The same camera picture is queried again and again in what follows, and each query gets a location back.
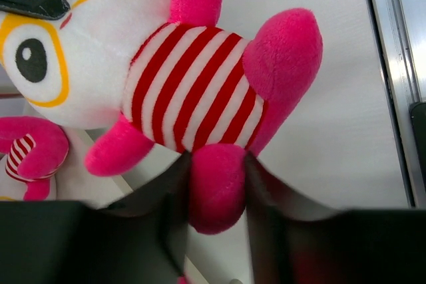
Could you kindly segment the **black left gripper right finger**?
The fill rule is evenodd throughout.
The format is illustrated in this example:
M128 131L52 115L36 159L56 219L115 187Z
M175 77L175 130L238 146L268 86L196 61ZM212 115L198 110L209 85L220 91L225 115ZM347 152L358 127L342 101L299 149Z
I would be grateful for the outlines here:
M424 283L425 211L327 207L244 159L255 283Z

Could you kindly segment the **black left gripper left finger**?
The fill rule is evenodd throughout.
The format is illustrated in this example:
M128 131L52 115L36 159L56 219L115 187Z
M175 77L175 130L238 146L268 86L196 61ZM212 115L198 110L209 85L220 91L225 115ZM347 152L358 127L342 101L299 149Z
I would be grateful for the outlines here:
M106 208L1 203L2 283L176 283L184 273L191 156Z

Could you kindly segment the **pink striped plush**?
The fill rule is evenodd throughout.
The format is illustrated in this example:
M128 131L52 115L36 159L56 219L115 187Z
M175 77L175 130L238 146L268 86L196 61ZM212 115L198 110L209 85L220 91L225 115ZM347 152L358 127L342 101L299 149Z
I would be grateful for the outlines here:
M252 40L217 26L222 0L67 0L48 21L1 11L1 66L61 126L105 133L85 159L122 174L155 145L192 155L190 224L216 234L245 208L243 159L258 155L311 86L323 43L304 8Z
M60 126L35 116L2 117L1 200L55 200L55 174L68 153Z

